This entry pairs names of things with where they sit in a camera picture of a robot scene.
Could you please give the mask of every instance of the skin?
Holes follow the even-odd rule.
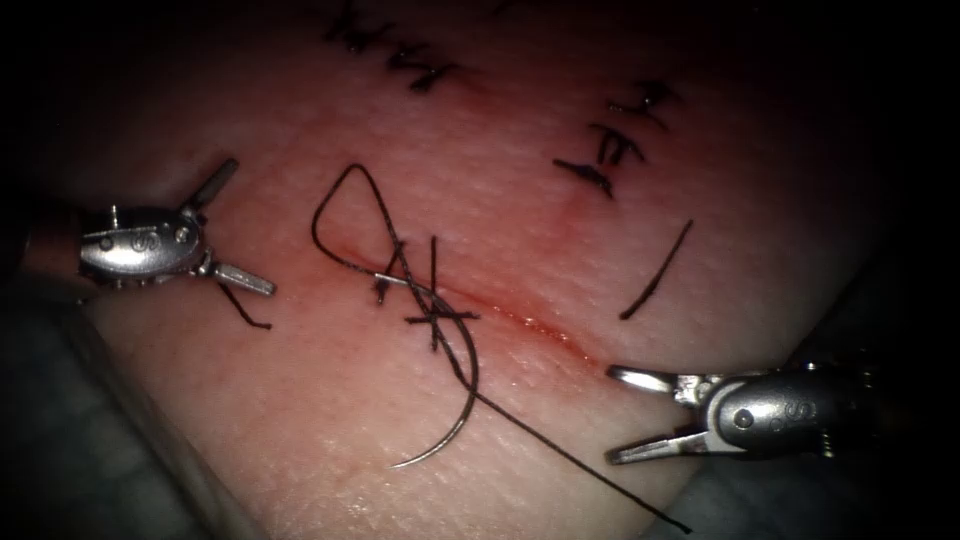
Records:
[[[421,283],[439,237],[439,294],[482,317],[469,322],[481,391],[658,507],[694,460],[614,468],[602,454],[690,418],[605,378],[606,365],[779,365],[887,224],[848,87],[825,79],[842,62],[775,20],[536,4],[490,18],[492,7],[365,8],[362,27],[397,27],[359,56],[321,39],[338,3],[198,14],[176,34],[161,23],[144,50],[78,53],[107,55],[114,75],[90,66],[72,94],[83,99],[57,102],[56,136],[38,146],[32,172],[88,208],[174,206],[225,157],[240,161],[206,232],[222,260],[278,284],[274,298],[238,293],[273,330],[187,278],[86,309],[116,368],[271,538],[626,538],[652,519],[480,404],[438,455],[387,469],[440,437],[466,394],[430,352],[429,326],[403,322],[420,315],[407,290],[378,307],[369,277],[310,241],[348,164],[376,178]],[[397,41],[464,67],[412,93],[419,72],[384,68]],[[655,109],[669,132],[605,109],[660,76],[682,97]],[[598,166],[612,201],[551,165],[593,162],[590,122],[647,157]],[[659,290],[620,321],[690,218]],[[362,266],[390,258],[359,175],[319,231]]]

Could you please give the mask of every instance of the pink skin surface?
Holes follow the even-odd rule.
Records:
[[[776,28],[733,9],[522,3],[493,18],[488,4],[365,8],[364,28],[397,27],[360,55],[322,40],[336,3],[186,25],[85,94],[48,149],[40,172],[69,171],[59,190],[91,208],[174,206],[239,160],[206,231],[222,260],[278,284],[273,298],[238,293],[273,329],[186,278],[88,312],[117,369],[273,538],[626,538],[652,519],[479,404],[438,455],[387,468],[442,436],[466,392],[430,352],[429,326],[403,321],[420,315],[408,290],[378,307],[372,279],[313,246],[313,211],[348,164],[376,178],[421,283],[438,236],[439,294],[482,317],[469,322],[481,391],[661,507],[694,461],[615,468],[602,454],[689,418],[606,379],[606,365],[777,365],[881,232],[847,96]],[[385,69],[401,41],[463,67],[413,93],[419,72]],[[606,109],[661,76],[682,98],[656,108],[669,131]],[[593,162],[590,122],[647,156],[600,167],[613,200],[551,164]],[[691,218],[657,293],[619,320]],[[390,258],[359,175],[318,231],[362,266]]]

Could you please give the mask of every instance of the cut suture end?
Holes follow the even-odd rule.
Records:
[[[667,257],[663,260],[663,263],[660,265],[660,268],[657,270],[657,273],[653,276],[653,279],[647,283],[647,286],[643,288],[643,292],[640,293],[640,296],[630,305],[623,313],[620,314],[620,320],[625,321],[633,316],[634,313],[643,306],[647,300],[653,296],[653,293],[657,290],[657,287],[660,286],[660,280],[663,279],[663,275],[667,272],[667,267],[670,266],[670,261],[673,260],[673,257],[677,254],[677,251],[680,249],[680,245],[683,244],[683,239],[686,238],[687,233],[690,232],[690,228],[693,227],[693,220],[687,220],[686,225],[683,226],[683,230],[680,231],[680,236],[677,237],[677,240],[673,243],[673,247],[670,248],[670,253],[667,254]]]
[[[237,300],[237,297],[233,294],[233,291],[230,290],[230,287],[227,287],[223,283],[217,283],[217,286],[220,287],[220,290],[223,291],[223,294],[227,296],[227,299],[230,300],[230,303],[233,304],[233,307],[237,309],[237,312],[240,313],[240,316],[243,317],[243,320],[246,321],[247,324],[254,328],[262,328],[264,330],[270,330],[273,328],[273,325],[270,323],[262,323],[253,320],[253,318],[250,317],[250,314],[247,313],[247,310],[243,309],[243,306],[240,304],[240,301]]]

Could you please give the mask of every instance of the black suture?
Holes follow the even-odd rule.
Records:
[[[327,33],[323,35],[324,41],[337,39],[337,36],[352,28],[355,22],[357,22],[357,10],[353,9],[351,0],[344,0],[340,15],[333,21],[333,25],[327,30]]]
[[[430,236],[430,294],[437,295],[437,235]],[[437,351],[437,305],[430,301],[430,350]]]
[[[247,322],[250,326],[254,328],[263,328],[264,330],[270,330],[273,328],[273,325],[270,323],[261,323],[253,320],[250,317],[250,314],[247,313],[247,310],[243,309],[243,306],[240,305],[240,301],[237,300],[237,297],[234,296],[233,291],[230,290],[230,287],[227,287],[223,283],[217,283],[220,286],[220,290],[223,291],[223,294],[227,295],[227,300],[230,300],[230,303],[233,304],[233,307],[237,308],[237,311],[240,312],[240,316],[243,317],[243,320]]]
[[[317,235],[317,222],[319,221],[320,216],[323,214],[324,209],[326,208],[330,200],[333,198],[333,196],[336,194],[340,186],[343,184],[344,180],[346,180],[347,177],[349,177],[350,173],[355,170],[360,171],[363,174],[363,176],[367,179],[367,183],[370,185],[370,190],[373,192],[374,198],[376,199],[377,205],[380,209],[380,214],[383,217],[384,224],[386,225],[387,233],[390,236],[391,242],[393,243],[394,250],[397,252],[397,260],[400,261],[400,267],[403,269],[404,277],[403,277],[402,284],[410,288],[411,294],[413,295],[413,299],[417,303],[417,306],[420,308],[420,312],[426,316],[430,311],[429,306],[427,306],[426,302],[423,300],[423,296],[426,295],[427,297],[429,297],[431,300],[435,302],[436,307],[439,308],[440,311],[455,313],[455,310],[451,308],[449,304],[447,304],[441,297],[434,296],[430,292],[430,289],[424,287],[423,285],[420,285],[413,279],[413,274],[410,271],[410,264],[407,261],[407,257],[403,252],[402,246],[400,246],[400,240],[399,238],[397,238],[396,229],[394,229],[393,227],[393,220],[390,219],[390,213],[387,210],[386,203],[383,201],[383,197],[380,195],[380,190],[377,187],[376,182],[373,180],[373,176],[370,175],[366,167],[364,167],[359,163],[353,163],[347,166],[347,168],[343,170],[343,172],[340,174],[340,177],[337,178],[336,182],[334,182],[333,186],[330,188],[330,191],[324,197],[323,201],[320,202],[320,205],[317,206],[317,209],[313,214],[313,221],[311,222],[311,225],[310,225],[310,236],[311,238],[313,238],[313,243],[317,246],[317,249],[323,252],[324,255],[326,255],[327,257],[330,257],[333,261],[355,272],[367,274],[374,278],[381,277],[380,275],[378,275],[376,271],[371,270],[369,268],[364,268],[363,266],[360,266],[358,264],[354,264],[340,257],[336,253],[330,251],[329,248],[323,245],[323,243],[320,241],[320,237]],[[476,347],[474,346],[473,339],[470,337],[470,332],[467,330],[467,327],[464,324],[463,320],[456,319],[456,318],[452,320],[454,325],[456,325],[457,330],[460,332],[460,335],[463,337],[464,344],[467,348],[467,356],[469,359],[470,372],[471,372],[470,381],[467,381],[466,376],[463,374],[463,370],[460,368],[460,363],[457,361],[456,355],[454,355],[453,349],[450,347],[450,343],[447,341],[446,336],[444,335],[442,329],[439,330],[439,334],[440,334],[439,341],[440,341],[440,345],[443,347],[443,350],[447,356],[447,359],[449,360],[450,367],[453,370],[454,375],[457,377],[457,379],[461,383],[464,384],[464,386],[467,388],[469,392],[469,395],[467,396],[467,400],[464,403],[463,408],[460,411],[460,415],[457,417],[453,426],[451,426],[450,429],[447,430],[447,433],[438,442],[436,442],[433,446],[431,446],[424,452],[420,453],[419,455],[413,458],[410,458],[404,462],[398,463],[394,465],[394,467],[401,467],[404,465],[416,463],[440,451],[440,449],[442,449],[447,444],[449,444],[449,442],[452,441],[454,437],[456,437],[457,433],[459,433],[460,430],[463,429],[463,426],[466,424],[467,419],[470,416],[470,412],[473,410],[474,403],[476,402],[475,394],[477,392],[477,388],[480,381],[480,366],[477,360],[477,351],[476,351]]]
[[[426,75],[410,83],[410,89],[414,92],[426,93],[440,77],[443,77],[448,71],[457,67],[460,66],[457,64],[447,64],[436,69],[430,68],[430,71],[428,71]]]
[[[366,167],[364,167],[359,163],[353,163],[347,166],[347,168],[343,170],[343,172],[340,174],[340,177],[337,178],[336,182],[334,182],[333,187],[330,188],[330,191],[327,193],[326,197],[324,197],[323,201],[320,203],[320,205],[317,207],[316,211],[314,212],[313,221],[311,222],[311,226],[310,226],[310,236],[313,239],[313,243],[317,246],[317,248],[320,251],[322,251],[325,255],[327,255],[333,261],[339,263],[340,265],[356,272],[377,277],[377,272],[370,270],[368,268],[364,268],[358,264],[352,263],[340,257],[339,255],[333,253],[332,251],[330,251],[326,246],[323,245],[322,242],[320,242],[320,238],[317,235],[317,222],[319,221],[320,216],[323,214],[323,211],[326,208],[326,205],[329,203],[330,199],[336,193],[337,189],[340,187],[343,181],[354,170],[357,170],[363,173],[364,177],[367,179],[368,184],[370,185],[370,189],[373,191],[373,195],[377,200],[377,205],[380,208],[380,213],[383,217],[384,224],[387,227],[387,233],[389,234],[390,239],[393,242],[394,250],[398,253],[398,260],[400,261],[400,266],[403,268],[404,282],[402,284],[410,288],[410,291],[413,294],[413,298],[417,302],[417,305],[420,308],[421,313],[423,313],[423,316],[427,317],[429,316],[429,313],[427,309],[428,306],[426,302],[424,302],[422,295],[429,297],[430,300],[436,304],[438,311],[440,313],[456,314],[457,312],[441,296],[432,293],[428,288],[417,283],[413,279],[413,275],[410,272],[410,266],[407,263],[406,256],[403,254],[403,249],[399,245],[400,240],[397,238],[396,230],[393,227],[393,221],[390,219],[390,213],[387,211],[386,203],[384,202],[383,197],[380,195],[380,190],[377,188],[376,182],[374,181],[373,176],[370,175],[370,172],[367,171]],[[538,441],[540,441],[547,448],[554,451],[555,453],[560,455],[562,458],[566,459],[568,462],[570,462],[580,470],[586,472],[587,474],[599,480],[600,482],[607,485],[608,487],[613,488],[615,491],[627,497],[628,499],[633,501],[635,504],[637,504],[641,508],[652,513],[657,518],[665,521],[666,523],[669,523],[670,525],[673,525],[674,527],[677,527],[678,529],[682,530],[684,533],[689,534],[690,532],[692,532],[692,529],[690,529],[690,527],[671,518],[670,516],[666,515],[661,510],[652,506],[650,503],[647,503],[637,495],[634,495],[633,493],[627,491],[617,483],[613,482],[606,476],[602,475],[600,472],[591,468],[589,465],[587,465],[583,461],[580,461],[579,459],[574,457],[572,454],[570,454],[569,452],[561,448],[559,445],[551,441],[549,438],[542,435],[537,430],[533,429],[532,427],[524,423],[519,418],[507,412],[505,409],[503,409],[500,405],[498,405],[496,402],[494,402],[487,396],[481,394],[479,391],[479,376],[480,376],[479,362],[477,359],[477,351],[476,351],[475,344],[473,342],[473,338],[470,336],[470,332],[463,321],[464,319],[463,317],[450,317],[450,319],[456,325],[457,330],[460,332],[460,335],[463,338],[464,344],[467,348],[467,354],[469,357],[470,370],[471,370],[470,380],[467,380],[466,376],[464,375],[464,372],[460,367],[460,363],[457,360],[456,355],[454,355],[453,350],[450,347],[450,343],[447,340],[446,336],[444,335],[442,329],[438,330],[440,345],[443,347],[444,352],[446,353],[447,358],[450,361],[450,365],[451,365],[451,368],[453,369],[454,376],[457,378],[458,381],[460,381],[460,384],[463,385],[464,388],[466,388],[467,392],[469,393],[469,397],[467,399],[466,405],[463,408],[463,412],[461,412],[460,418],[458,418],[458,423],[455,424],[454,427],[447,432],[447,436],[445,436],[444,439],[441,440],[441,443],[435,444],[434,447],[431,448],[432,451],[428,450],[427,452],[422,453],[420,456],[417,456],[417,458],[408,460],[406,463],[415,462],[414,460],[419,461],[420,459],[425,459],[426,457],[429,457],[433,453],[436,453],[441,448],[443,448],[447,443],[449,443],[450,440],[452,440],[452,438],[460,431],[460,429],[462,429],[463,425],[466,423],[466,418],[470,415],[474,401],[479,400],[481,403],[484,403],[485,405],[490,407],[494,412],[496,412],[501,417],[506,419],[508,422],[524,430],[529,435],[533,436]]]
[[[603,165],[603,161],[607,157],[607,146],[610,144],[610,141],[616,143],[613,153],[610,154],[611,164],[619,165],[620,160],[623,158],[623,153],[627,150],[633,152],[640,161],[647,160],[643,153],[640,152],[640,148],[637,147],[637,143],[616,129],[597,123],[588,124],[588,127],[603,131],[603,138],[600,140],[600,150],[597,152],[597,165]]]
[[[429,43],[416,43],[414,45],[405,45],[401,43],[397,47],[397,52],[390,55],[390,58],[387,58],[387,69],[419,69],[422,71],[432,70],[433,68],[431,68],[428,64],[423,62],[411,62],[409,60],[411,56],[429,46]]]
[[[633,83],[633,85],[643,90],[643,95],[640,98],[639,105],[636,105],[636,106],[623,105],[621,103],[616,103],[608,99],[607,108],[610,109],[611,111],[625,112],[625,113],[644,116],[652,120],[654,123],[660,126],[660,128],[663,129],[664,131],[667,131],[667,125],[664,124],[663,121],[661,121],[659,118],[651,114],[650,110],[653,109],[658,103],[660,103],[661,101],[663,101],[668,97],[672,97],[679,100],[680,96],[678,96],[673,90],[670,89],[670,87],[668,87],[662,81],[657,81],[657,80],[636,81],[635,83]]]
[[[613,185],[603,173],[593,168],[592,165],[576,165],[562,159],[554,159],[553,164],[561,169],[566,169],[580,178],[600,186],[600,189],[607,194],[607,197],[613,199]]]
[[[673,257],[677,254],[677,251],[680,249],[680,244],[683,243],[683,239],[686,238],[691,227],[693,227],[692,219],[688,220],[687,224],[683,226],[683,230],[680,231],[680,236],[678,236],[676,242],[673,243],[673,247],[670,248],[670,253],[667,254],[667,258],[664,259],[663,263],[660,264],[660,269],[657,270],[657,273],[653,276],[653,279],[647,283],[647,286],[643,288],[643,292],[641,292],[640,296],[632,304],[630,304],[630,307],[620,314],[621,321],[625,321],[632,317],[633,314],[640,309],[640,306],[646,303],[646,301],[653,296],[654,291],[657,290],[657,286],[660,285],[660,280],[663,279],[663,274],[666,273],[667,267],[670,266],[670,261],[672,261]]]
[[[401,241],[400,248],[402,249],[407,243]],[[390,257],[390,262],[387,263],[387,267],[383,270],[384,274],[390,275],[393,272],[393,265],[397,262],[397,251],[394,250],[393,255]],[[387,289],[390,288],[390,282],[385,279],[377,278],[373,282],[373,290],[377,291],[377,305],[382,306],[384,297],[387,295]]]
[[[462,313],[443,313],[434,311],[426,317],[404,317],[403,320],[407,321],[410,324],[424,324],[430,323],[433,324],[437,319],[473,319],[479,320],[480,316],[472,311],[464,311]]]
[[[364,32],[362,30],[351,29],[343,35],[343,41],[347,44],[347,50],[352,53],[360,54],[368,45],[376,41],[388,30],[395,27],[393,23],[384,23],[380,28],[373,32]]]
[[[347,50],[360,54],[367,46],[396,26],[393,23],[384,23],[377,30],[366,32],[357,28],[358,17],[359,12],[353,8],[353,2],[345,0],[340,14],[337,15],[330,29],[323,35],[323,40],[333,41],[342,35],[343,41],[347,44]]]

